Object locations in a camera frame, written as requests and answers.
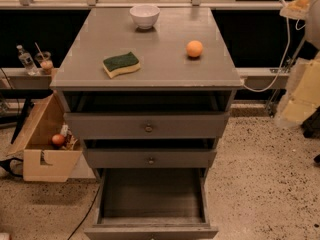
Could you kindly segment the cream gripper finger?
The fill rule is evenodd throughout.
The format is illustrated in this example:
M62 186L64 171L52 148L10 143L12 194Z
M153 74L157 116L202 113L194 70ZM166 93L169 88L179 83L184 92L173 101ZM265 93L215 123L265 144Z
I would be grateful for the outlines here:
M286 93L274 117L281 128L301 125L320 107L320 60L299 58L291 68Z

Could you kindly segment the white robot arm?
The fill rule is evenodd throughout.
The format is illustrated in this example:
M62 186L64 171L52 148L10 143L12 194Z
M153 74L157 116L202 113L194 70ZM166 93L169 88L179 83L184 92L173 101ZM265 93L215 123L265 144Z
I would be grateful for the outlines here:
M280 10L280 15L305 21L305 40L320 49L320 0L294 0ZM301 125L320 107L320 59L298 58L290 69L286 93L275 115L278 127Z

